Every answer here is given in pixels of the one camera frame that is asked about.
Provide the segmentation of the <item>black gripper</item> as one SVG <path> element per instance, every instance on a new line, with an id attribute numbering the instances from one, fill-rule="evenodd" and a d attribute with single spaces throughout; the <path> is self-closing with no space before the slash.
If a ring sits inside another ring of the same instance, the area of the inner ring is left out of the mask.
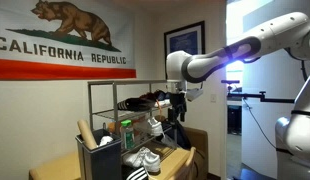
<path id="1" fill-rule="evenodd" d="M 186 102 L 184 93 L 171 93 L 170 94 L 170 104 L 173 108 L 168 109 L 168 121 L 171 125 L 175 125 L 175 110 L 181 109 L 180 112 L 180 121 L 185 122 L 185 113 L 186 113 Z"/>

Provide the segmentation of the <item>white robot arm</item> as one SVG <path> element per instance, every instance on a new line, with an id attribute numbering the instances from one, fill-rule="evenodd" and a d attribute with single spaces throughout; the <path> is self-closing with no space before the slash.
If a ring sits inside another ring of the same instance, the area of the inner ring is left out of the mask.
<path id="1" fill-rule="evenodd" d="M 176 83 L 173 94 L 198 97 L 188 83 L 201 83 L 213 72 L 236 60 L 254 62 L 284 49 L 297 60 L 310 61 L 310 19 L 293 12 L 266 21 L 242 35 L 240 40 L 208 54 L 170 53 L 166 73 Z M 310 180 L 310 75 L 293 101 L 289 117 L 276 121 L 277 180 Z"/>

